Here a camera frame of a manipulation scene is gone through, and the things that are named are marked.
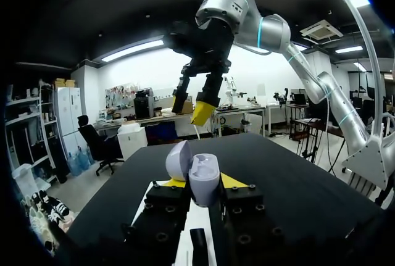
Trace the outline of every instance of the white bin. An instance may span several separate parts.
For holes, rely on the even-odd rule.
[[[38,192],[38,187],[33,177],[30,164],[22,164],[12,172],[12,177],[17,182],[22,195],[31,197],[33,193]]]
[[[122,157],[127,160],[139,148],[146,147],[147,136],[144,127],[140,127],[138,123],[122,125],[118,129],[118,142],[121,147]]]

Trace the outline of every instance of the white refrigerator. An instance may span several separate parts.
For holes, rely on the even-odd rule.
[[[78,117],[82,115],[79,88],[63,87],[56,89],[56,115],[66,158],[74,155],[78,146],[86,149],[86,141],[78,131]]]

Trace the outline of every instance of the small robot arm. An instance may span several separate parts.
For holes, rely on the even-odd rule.
[[[233,42],[280,53],[301,79],[313,103],[329,100],[348,146],[350,157],[344,166],[353,171],[349,185],[365,195],[369,195],[375,185],[386,188],[388,177],[395,170],[395,134],[383,138],[379,131],[367,133],[335,78],[326,72],[318,76],[312,73],[304,55],[290,42],[289,26],[283,18],[276,14],[262,17],[255,0],[204,0],[195,18],[197,30],[178,26],[164,38],[174,51],[192,57],[181,71],[183,76],[173,93],[174,112],[182,109],[188,95],[189,77],[210,73],[197,95],[192,119],[195,125],[206,122],[219,105],[218,92],[222,74],[227,73],[231,65],[227,57]],[[376,121],[380,122],[381,117],[376,117]]]
[[[233,106],[233,98],[243,97],[243,95],[247,93],[237,91],[233,77],[225,77],[225,81],[227,83],[227,90],[225,91],[225,94],[227,95],[227,104],[231,107]]]

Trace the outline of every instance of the water bottle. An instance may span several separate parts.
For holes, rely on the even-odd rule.
[[[90,164],[91,164],[91,165],[94,164],[94,159],[93,159],[93,157],[92,157],[91,149],[90,149],[89,147],[86,148],[86,153],[87,153],[87,155],[88,155]]]
[[[76,156],[72,156],[72,153],[69,152],[69,158],[67,159],[67,165],[69,166],[70,172],[73,176],[77,177],[81,174],[82,170],[78,166]]]
[[[82,151],[80,146],[78,146],[78,163],[82,170],[88,170],[91,165],[89,163],[88,155],[86,155],[86,151]]]

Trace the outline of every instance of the printer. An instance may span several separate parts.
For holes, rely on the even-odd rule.
[[[136,91],[135,103],[136,119],[147,119],[154,116],[154,92],[152,88]]]

